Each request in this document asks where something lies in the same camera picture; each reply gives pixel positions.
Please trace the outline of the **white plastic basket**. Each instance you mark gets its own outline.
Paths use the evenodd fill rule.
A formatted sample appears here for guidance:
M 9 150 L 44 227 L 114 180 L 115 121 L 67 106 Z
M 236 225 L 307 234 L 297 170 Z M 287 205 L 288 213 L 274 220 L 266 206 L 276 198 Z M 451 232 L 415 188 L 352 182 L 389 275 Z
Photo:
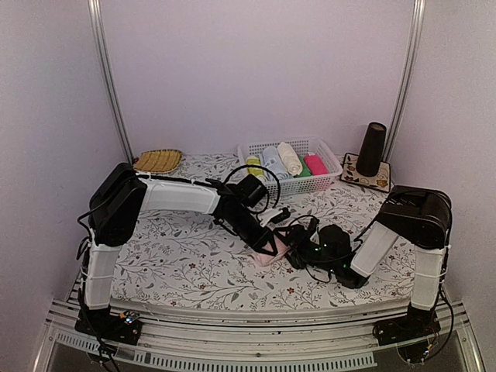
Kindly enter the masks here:
M 298 157 L 302 166 L 300 174 L 291 173 L 287 169 L 293 161 L 288 162 L 280 158 L 284 154 L 285 145 L 292 148 Z M 278 191 L 282 196 L 324 191 L 343 172 L 336 155 L 328 145 L 314 136 L 240 144 L 237 154 L 242 165 L 254 162 L 256 165 L 269 167 L 277 175 L 277 178 L 274 178 L 266 170 L 249 169 L 243 172 L 253 172 L 258 176 L 272 196 Z

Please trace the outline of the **cream white towel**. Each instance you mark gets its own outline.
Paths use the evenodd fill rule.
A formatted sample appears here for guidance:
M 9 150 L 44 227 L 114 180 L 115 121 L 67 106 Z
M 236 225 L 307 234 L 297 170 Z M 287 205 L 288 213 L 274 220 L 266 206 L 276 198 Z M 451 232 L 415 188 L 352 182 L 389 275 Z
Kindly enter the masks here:
M 279 157 L 291 176 L 298 176 L 303 171 L 301 161 L 293 147 L 286 142 L 281 142 L 277 146 Z

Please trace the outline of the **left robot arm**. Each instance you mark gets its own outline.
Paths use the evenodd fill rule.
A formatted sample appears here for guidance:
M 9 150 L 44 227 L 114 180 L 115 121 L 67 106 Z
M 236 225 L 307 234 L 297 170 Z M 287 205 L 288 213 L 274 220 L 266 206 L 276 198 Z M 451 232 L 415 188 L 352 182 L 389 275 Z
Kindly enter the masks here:
M 254 252 L 278 257 L 284 249 L 269 223 L 282 213 L 281 209 L 266 206 L 260 212 L 254 211 L 268 196 L 267 188 L 252 174 L 238 183 L 228 177 L 222 181 L 193 181 L 146 174 L 130 164 L 118 164 L 91 197 L 88 212 L 77 218 L 88 233 L 77 253 L 83 260 L 80 299 L 81 307 L 88 310 L 86 325 L 98 336 L 109 336 L 115 330 L 115 320 L 107 313 L 114 267 L 141 212 L 210 215 L 217 226 L 240 238 Z

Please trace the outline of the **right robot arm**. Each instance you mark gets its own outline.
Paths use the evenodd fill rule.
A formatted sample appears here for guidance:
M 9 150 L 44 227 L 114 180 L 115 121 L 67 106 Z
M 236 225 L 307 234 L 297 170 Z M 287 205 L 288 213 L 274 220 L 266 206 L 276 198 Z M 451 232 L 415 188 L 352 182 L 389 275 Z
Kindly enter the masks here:
M 288 247 L 288 260 L 297 269 L 316 267 L 345 288 L 363 287 L 398 240 L 415 253 L 413 289 L 406 315 L 379 322 L 382 335 L 402 332 L 416 338 L 440 329 L 435 307 L 446 276 L 453 227 L 452 202 L 443 191 L 395 186 L 369 224 L 352 238 L 336 225 L 308 226 L 295 222 L 276 228 L 275 236 Z

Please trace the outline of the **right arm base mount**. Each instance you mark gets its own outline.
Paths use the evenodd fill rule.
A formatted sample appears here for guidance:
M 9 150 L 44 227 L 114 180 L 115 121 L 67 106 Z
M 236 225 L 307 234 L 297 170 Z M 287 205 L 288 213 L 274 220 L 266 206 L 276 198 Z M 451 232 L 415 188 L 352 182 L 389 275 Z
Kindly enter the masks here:
M 441 330 L 435 312 L 409 312 L 374 324 L 372 335 L 380 346 L 431 336 Z

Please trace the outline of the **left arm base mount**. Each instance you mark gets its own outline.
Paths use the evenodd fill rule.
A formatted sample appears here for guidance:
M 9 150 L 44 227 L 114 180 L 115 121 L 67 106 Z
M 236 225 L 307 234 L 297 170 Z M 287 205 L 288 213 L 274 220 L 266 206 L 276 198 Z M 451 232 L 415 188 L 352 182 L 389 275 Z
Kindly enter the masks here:
M 80 310 L 74 329 L 103 340 L 136 346 L 143 323 L 132 312 L 113 315 L 110 310 Z

